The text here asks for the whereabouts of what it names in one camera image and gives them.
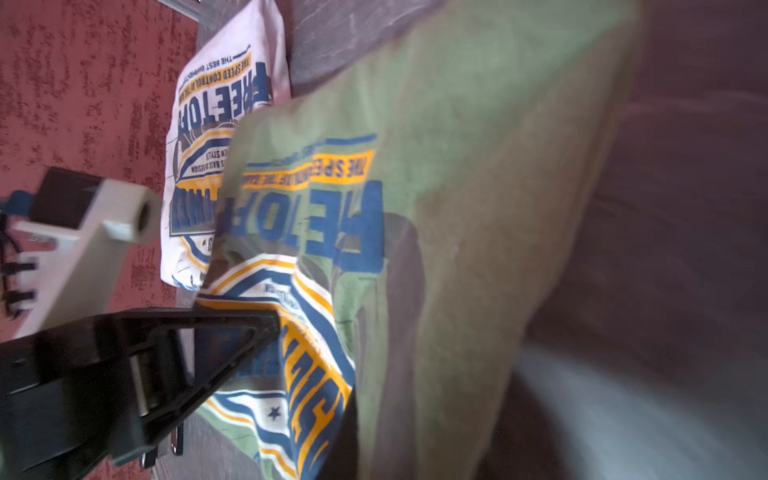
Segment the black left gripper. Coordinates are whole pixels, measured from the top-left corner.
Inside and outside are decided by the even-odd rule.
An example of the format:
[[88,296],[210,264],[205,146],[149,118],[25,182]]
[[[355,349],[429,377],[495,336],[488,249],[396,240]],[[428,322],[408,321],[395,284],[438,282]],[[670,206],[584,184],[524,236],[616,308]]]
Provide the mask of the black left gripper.
[[149,454],[273,343],[271,310],[137,310],[1,346],[1,476],[83,479]]

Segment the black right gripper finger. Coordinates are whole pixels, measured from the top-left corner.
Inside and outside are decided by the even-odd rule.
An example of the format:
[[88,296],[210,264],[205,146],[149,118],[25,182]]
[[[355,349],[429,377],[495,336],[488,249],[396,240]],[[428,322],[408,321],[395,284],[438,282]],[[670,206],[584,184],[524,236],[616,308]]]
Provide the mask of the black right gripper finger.
[[317,480],[356,480],[358,474],[358,409],[356,391],[351,392],[332,449],[323,462]]

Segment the green grey tank top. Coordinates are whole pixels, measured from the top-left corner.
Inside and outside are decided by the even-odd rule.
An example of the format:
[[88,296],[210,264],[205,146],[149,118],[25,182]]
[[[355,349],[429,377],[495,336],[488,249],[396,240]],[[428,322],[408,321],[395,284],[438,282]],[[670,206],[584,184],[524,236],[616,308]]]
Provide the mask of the green grey tank top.
[[208,401],[316,479],[356,391],[357,479],[468,479],[611,148],[640,1],[444,1],[248,116],[200,305],[279,317],[279,384]]

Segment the white tank top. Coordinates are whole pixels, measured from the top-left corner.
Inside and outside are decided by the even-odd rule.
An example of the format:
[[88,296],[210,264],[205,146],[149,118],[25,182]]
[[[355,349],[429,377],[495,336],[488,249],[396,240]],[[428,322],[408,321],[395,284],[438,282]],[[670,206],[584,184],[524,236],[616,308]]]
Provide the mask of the white tank top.
[[200,289],[237,123],[290,98],[285,26],[274,1],[246,2],[182,69],[166,137],[160,264],[165,283]]

